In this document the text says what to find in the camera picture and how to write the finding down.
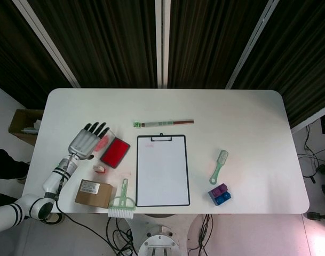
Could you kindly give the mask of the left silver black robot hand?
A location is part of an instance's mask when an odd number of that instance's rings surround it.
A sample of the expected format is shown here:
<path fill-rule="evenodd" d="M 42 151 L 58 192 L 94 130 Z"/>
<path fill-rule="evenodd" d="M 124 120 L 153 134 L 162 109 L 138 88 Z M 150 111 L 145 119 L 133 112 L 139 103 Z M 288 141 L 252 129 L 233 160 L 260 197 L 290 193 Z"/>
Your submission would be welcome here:
<path fill-rule="evenodd" d="M 70 143 L 68 152 L 79 160 L 88 159 L 108 130 L 106 122 L 87 123 Z"/>

